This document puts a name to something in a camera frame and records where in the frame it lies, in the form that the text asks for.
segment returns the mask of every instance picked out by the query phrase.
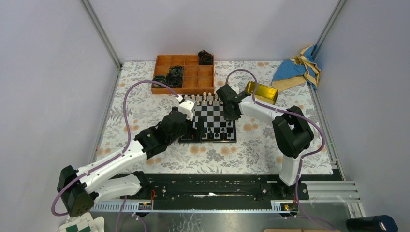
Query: metal frame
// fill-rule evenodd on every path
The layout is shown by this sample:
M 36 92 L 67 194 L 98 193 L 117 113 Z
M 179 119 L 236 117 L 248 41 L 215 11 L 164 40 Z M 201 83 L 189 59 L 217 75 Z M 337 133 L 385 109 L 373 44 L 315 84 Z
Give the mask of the metal frame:
M 107 107 L 105 109 L 104 113 L 104 118 L 100 127 L 100 131 L 104 129 L 106 122 L 108 120 L 108 113 L 111 108 L 113 99 L 114 99 L 114 93 L 116 90 L 117 82 L 119 79 L 122 63 L 115 52 L 115 49 L 113 48 L 112 44 L 110 43 L 98 17 L 96 16 L 91 3 L 89 0 L 80 0 L 81 4 L 83 5 L 85 11 L 89 15 L 89 18 L 95 27 L 99 37 L 101 38 L 101 41 L 103 42 L 105 48 L 107 49 L 111 59 L 113 62 L 116 64 L 118 67 L 118 73 L 117 77 L 115 78 L 113 82 L 113 86 L 110 92 L 110 97 L 109 101 L 107 103 Z M 325 28 L 323 29 L 322 33 L 320 34 L 317 42 L 316 42 L 316 48 L 312 53 L 313 58 L 315 59 L 317 55 L 319 54 L 322 44 L 325 41 L 330 29 L 332 28 L 334 22 L 336 21 L 338 15 L 340 14 L 342 8 L 346 4 L 347 0 L 339 0 L 335 9 L 333 10 L 328 22 L 326 23 Z M 341 179 L 345 179 L 345 175 L 343 172 L 343 169 L 340 165 L 339 158 L 338 158 L 338 153 L 336 150 L 336 146 L 333 144 L 333 137 L 329 129 L 328 122 L 326 120 L 326 116 L 324 113 L 324 110 L 322 108 L 322 103 L 319 97 L 319 94 L 316 90 L 313 89 L 312 86 L 309 86 L 310 92 L 312 95 L 313 99 L 313 104 L 318 112 L 318 118 L 319 118 L 319 123 L 321 125 L 321 128 L 323 129 L 326 140 L 327 140 L 327 149 L 329 151 L 329 158 L 331 161 L 332 169 L 338 169 L 341 175 Z M 95 148 L 99 145 L 102 139 L 102 133 L 99 133 L 98 139 L 96 141 Z M 91 158 L 91 162 L 94 161 L 95 159 L 95 154 L 93 154 Z M 357 193 L 356 185 L 352 181 L 303 181 L 304 183 L 307 184 L 307 188 L 309 191 L 310 195 L 310 200 L 308 201 L 302 201 L 302 202 L 311 202 L 311 203 L 328 203 L 328 202 L 345 202 L 346 205 L 349 208 L 350 214 L 352 218 L 357 218 L 357 217 L 364 217 L 364 211 L 363 211 L 363 206 L 360 203 L 360 198 Z M 125 211 L 132 210 L 135 212 L 135 206 L 138 202 L 146 202 L 144 200 L 130 200 L 130 202 L 126 203 Z M 278 209 L 276 207 L 276 204 L 278 203 L 285 203 L 286 201 L 271 201 L 272 204 L 272 210 L 195 210 L 196 213 L 266 213 L 266 212 L 272 212 L 272 213 L 278 213 Z M 101 202 L 97 205 L 95 205 L 91 211 L 115 211 L 118 212 L 119 208 L 122 204 L 122 200 L 112 200 L 112 201 L 107 201 L 107 202 Z M 163 210 L 164 212 L 180 212 L 177 210 Z
M 316 57 L 318 56 L 321 48 L 322 48 L 322 44 L 325 41 L 327 35 L 329 34 L 330 29 L 332 28 L 333 24 L 335 23 L 337 17 L 339 16 L 340 12 L 342 11 L 343 7 L 345 6 L 346 2 L 348 0 L 339 0 L 339 2 L 337 2 L 335 9 L 333 10 L 332 14 L 330 15 L 329 20 L 326 23 L 326 26 L 324 26 L 323 31 L 321 32 L 318 41 L 316 42 L 316 47 L 312 52 L 312 57 L 313 59 L 316 59 Z
M 310 199 L 301 203 L 340 203 L 343 202 L 349 209 L 351 218 L 365 217 L 362 203 L 360 202 L 356 184 L 353 181 L 306 181 Z M 124 212 L 136 213 L 284 213 L 280 210 L 281 203 L 292 203 L 292 200 L 272 200 L 271 209 L 238 209 L 238 210 L 138 210 L 140 203 L 149 203 L 149 200 L 128 200 Z M 91 212 L 118 212 L 123 200 L 116 199 L 96 204 Z
M 104 117 L 102 118 L 100 129 L 98 130 L 99 133 L 98 133 L 98 136 L 97 136 L 97 140 L 95 141 L 94 150 L 93 150 L 94 153 L 91 155 L 89 163 L 92 163 L 96 160 L 96 157 L 97 157 L 97 152 L 96 151 L 98 150 L 98 146 L 100 145 L 101 140 L 103 139 L 103 133 L 102 132 L 103 132 L 103 130 L 105 128 L 105 125 L 107 124 L 107 121 L 108 121 L 108 115 L 109 115 L 111 106 L 112 106 L 113 101 L 114 101 L 114 94 L 115 94 L 115 91 L 117 89 L 117 84 L 118 84 L 118 80 L 119 80 L 120 75 L 121 75 L 121 68 L 118 68 L 117 69 L 117 76 L 114 79 L 113 85 L 112 85 L 111 90 L 110 90 L 110 95 L 108 97 L 108 103 L 107 103 L 107 106 L 105 107 Z
M 110 55 L 111 59 L 116 64 L 117 68 L 121 68 L 122 66 L 121 60 L 118 58 L 118 55 L 115 52 L 115 49 L 113 48 L 110 40 L 108 39 L 107 34 L 105 33 L 97 15 L 95 14 L 95 11 L 91 6 L 91 3 L 89 2 L 89 0 L 80 0 L 80 2 L 83 5 L 84 10 L 88 14 L 90 21 L 95 27 L 95 30 L 97 31 L 99 37 L 101 38 L 101 41 L 104 44 L 105 48 L 107 49 L 107 52 Z

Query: wire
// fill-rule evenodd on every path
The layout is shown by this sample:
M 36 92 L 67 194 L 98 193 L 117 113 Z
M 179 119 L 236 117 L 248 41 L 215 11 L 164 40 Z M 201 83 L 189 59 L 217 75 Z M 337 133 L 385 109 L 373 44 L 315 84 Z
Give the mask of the wire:
M 137 219 L 138 220 L 141 220 L 141 222 L 142 222 L 142 225 L 144 226 L 144 232 L 147 232 L 148 230 L 146 229 L 146 223 L 145 223 L 145 221 L 142 219 L 142 217 L 141 216 L 139 216 L 139 215 L 136 215 L 137 216 Z
M 154 197 L 155 197 L 155 190 L 151 190 L 151 210 L 152 210 L 152 201 L 154 200 Z
M 116 222 L 116 232 L 118 232 L 119 219 L 121 218 L 121 212 L 124 209 L 124 205 L 125 205 L 126 201 L 127 201 L 127 196 L 124 197 L 124 201 L 122 202 L 122 205 L 119 209 L 119 213 L 118 213 L 118 216 L 117 216 L 117 222 Z
M 322 145 L 321 145 L 317 150 L 312 151 L 312 152 L 309 152 L 309 153 L 306 153 L 306 154 L 304 154 L 304 155 L 302 155 L 302 156 L 300 157 L 299 168 L 298 168 L 298 170 L 297 170 L 297 175 L 296 175 L 296 188 L 295 188 L 296 202 L 298 203 L 300 210 L 306 215 L 305 217 L 308 218 L 309 220 L 311 220 L 314 224 L 316 224 L 317 226 L 319 226 L 319 227 L 321 227 L 321 228 L 323 228 L 323 229 L 325 229 L 325 230 L 335 231 L 335 230 L 336 230 L 336 226 L 334 226 L 332 223 L 328 222 L 328 224 L 331 225 L 332 228 L 327 228 L 327 227 L 324 227 L 324 226 L 320 225 L 319 223 L 317 223 L 317 222 L 314 220 L 315 217 L 309 216 L 309 215 L 305 212 L 305 210 L 303 209 L 303 207 L 301 206 L 300 201 L 299 201 L 299 195 L 298 195 L 298 184 L 297 184 L 297 183 L 299 183 L 300 173 L 301 173 L 301 171 L 302 171 L 303 158 L 305 158 L 305 157 L 307 157 L 307 156 L 310 156 L 310 155 L 313 155 L 313 154 L 316 154 L 316 153 L 318 153 L 319 151 L 321 151 L 321 150 L 324 148 L 324 145 L 325 145 L 324 132 L 321 130 L 321 128 L 320 128 L 315 122 L 313 122 L 313 121 L 310 120 L 309 118 L 306 118 L 306 117 L 304 117 L 304 116 L 302 116 L 302 115 L 300 115 L 300 114 L 294 113 L 294 112 L 289 112 L 289 111 L 286 111 L 286 110 L 281 110 L 281 109 L 278 109 L 278 108 L 274 108 L 274 107 L 272 107 L 272 106 L 265 105 L 265 104 L 262 104 L 262 103 L 256 101 L 256 99 L 255 99 L 255 93 L 256 93 L 256 90 L 258 89 L 259 83 L 258 83 L 258 81 L 256 80 L 255 75 L 254 75 L 251 71 L 249 71 L 249 70 L 246 70 L 246 69 L 236 69 L 236 70 L 233 70 L 233 71 L 230 72 L 230 73 L 228 74 L 228 76 L 226 77 L 225 84 L 228 84 L 229 77 L 230 77 L 234 72 L 238 72 L 238 71 L 244 71 L 244 72 L 249 73 L 249 74 L 253 77 L 253 79 L 255 80 L 256 85 L 255 85 L 255 89 L 254 89 L 253 92 L 252 92 L 252 100 L 253 100 L 253 102 L 254 102 L 255 104 L 257 104 L 257 105 L 259 105 L 259 106 L 262 106 L 262 107 L 264 107 L 264 108 L 266 108 L 266 109 L 273 110 L 273 111 L 275 111 L 275 112 L 280 112 L 280 113 L 284 113 L 284 114 L 289 114 L 289 115 L 292 115 L 292 116 L 301 118 L 301 119 L 307 121 L 308 123 L 310 123 L 312 126 L 314 126 L 314 127 L 318 130 L 318 132 L 319 132 L 319 134 L 320 134 L 320 136 L 321 136 L 321 139 L 322 139 Z M 316 219 L 321 220 L 321 221 L 324 221 L 324 219 L 319 218 L 319 217 L 316 217 Z
M 102 164 L 100 164 L 100 165 L 98 165 L 98 166 L 95 166 L 94 168 L 90 169 L 90 170 L 88 171 L 88 174 L 90 174 L 90 173 L 92 173 L 92 172 L 94 172 L 94 171 L 96 171 L 96 170 L 102 168 L 103 166 L 105 166 L 105 165 L 111 163 L 112 161 L 114 161 L 115 159 L 117 159 L 118 157 L 120 157 L 125 151 L 127 151 L 128 147 L 130 146 L 130 143 L 131 143 L 131 130 L 130 130 L 130 126 L 129 126 L 129 124 L 128 124 L 127 112 L 126 112 L 126 107 L 125 107 L 125 105 L 126 105 L 126 102 L 127 102 L 127 97 L 128 97 L 128 95 L 129 95 L 129 93 L 131 92 L 131 90 L 132 90 L 133 88 L 135 88 L 137 85 L 140 85 L 140 84 L 142 84 L 142 83 L 153 83 L 153 84 L 156 84 L 156 85 L 160 85 L 160 86 L 162 86 L 162 87 L 164 87 L 164 88 L 169 89 L 169 90 L 175 95 L 175 97 L 178 97 L 178 94 L 177 94 L 173 89 L 171 89 L 171 88 L 169 88 L 168 86 L 164 85 L 163 83 L 160 83 L 160 82 L 157 82 L 157 81 L 145 80 L 145 81 L 139 81 L 139 82 L 133 84 L 133 85 L 127 90 L 127 92 L 125 93 L 124 101 L 122 102 L 122 108 L 123 108 L 123 109 L 122 109 L 122 113 L 123 113 L 123 115 L 124 115 L 125 126 L 127 127 L 127 134 L 128 134 L 127 144 L 125 145 L 125 147 L 124 147 L 124 149 L 122 150 L 121 153 L 118 153 L 116 156 L 112 157 L 111 159 L 107 160 L 106 162 L 104 162 L 104 163 L 102 163 Z M 70 183 L 68 183 L 65 187 L 63 187 L 63 189 L 57 194 L 56 198 L 54 199 L 53 203 L 51 204 L 51 213 L 52 213 L 53 215 L 60 217 L 60 216 L 65 216 L 65 215 L 68 214 L 68 212 L 66 212 L 66 213 L 57 213 L 57 212 L 56 212 L 56 204 L 57 204 L 57 201 L 58 201 L 59 198 L 63 195 L 63 193 L 65 193 L 65 191 L 67 191 L 67 189 L 68 189 L 69 187 L 71 187 L 75 182 L 77 182 L 78 180 L 80 180 L 81 178 L 83 178 L 83 177 L 86 176 L 86 175 L 87 175 L 87 173 L 83 173 L 83 174 L 77 176 L 74 180 L 72 180 L 72 181 L 71 181 Z
M 315 219 L 315 220 L 319 220 L 319 221 L 322 221 L 322 222 L 324 222 L 324 223 L 326 223 L 326 224 L 328 224 L 328 225 L 330 225 L 330 226 L 332 226 L 332 227 L 334 227 L 334 225 L 330 222 L 330 221 L 328 221 L 328 220 L 325 220 L 325 219 L 323 219 L 323 218 L 320 218 L 320 217 L 313 217 L 313 216 L 310 216 L 311 218 L 313 218 L 313 219 Z M 306 217 L 306 216 L 297 216 L 297 215 L 295 215 L 295 216 L 289 216 L 289 217 L 276 217 L 276 218 L 272 218 L 273 220 L 287 220 L 287 219 L 297 219 L 297 218 L 304 218 L 304 219 L 309 219 L 308 217 Z

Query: wooden box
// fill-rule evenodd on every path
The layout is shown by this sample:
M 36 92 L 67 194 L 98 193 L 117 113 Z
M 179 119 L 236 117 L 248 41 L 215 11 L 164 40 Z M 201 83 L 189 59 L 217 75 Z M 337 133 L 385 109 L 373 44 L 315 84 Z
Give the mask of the wooden box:
M 199 65 L 197 55 L 168 55 L 157 56 L 154 78 L 156 75 L 166 76 L 169 68 L 180 65 L 184 68 L 182 87 L 172 88 L 178 94 L 214 93 L 214 63 L 212 65 Z M 151 85 L 152 94 L 171 94 L 166 88 L 155 88 Z

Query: gold block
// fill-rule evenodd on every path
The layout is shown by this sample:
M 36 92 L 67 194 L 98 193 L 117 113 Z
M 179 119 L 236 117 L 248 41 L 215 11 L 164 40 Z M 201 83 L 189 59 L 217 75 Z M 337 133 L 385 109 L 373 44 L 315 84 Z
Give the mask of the gold block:
M 253 81 L 249 81 L 246 85 L 245 91 L 252 94 L 255 87 L 256 83 Z M 258 84 L 258 89 L 256 90 L 255 97 L 266 103 L 274 105 L 276 103 L 278 93 L 279 91 L 275 88 Z

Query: blue cloth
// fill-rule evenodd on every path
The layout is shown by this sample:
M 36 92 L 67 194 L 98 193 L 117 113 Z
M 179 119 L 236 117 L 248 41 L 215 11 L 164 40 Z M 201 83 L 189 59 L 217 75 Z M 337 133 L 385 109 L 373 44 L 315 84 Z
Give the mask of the blue cloth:
M 304 52 L 304 56 L 311 62 L 313 62 L 312 52 L 315 46 L 310 47 Z M 307 67 L 309 74 L 316 79 L 316 73 L 310 68 Z M 303 64 L 295 64 L 290 59 L 284 60 L 278 67 L 278 70 L 273 75 L 272 81 L 280 81 L 285 79 L 290 79 L 294 76 L 302 76 L 306 72 L 306 68 Z M 310 84 L 313 85 L 313 88 L 316 89 L 316 86 L 307 80 Z

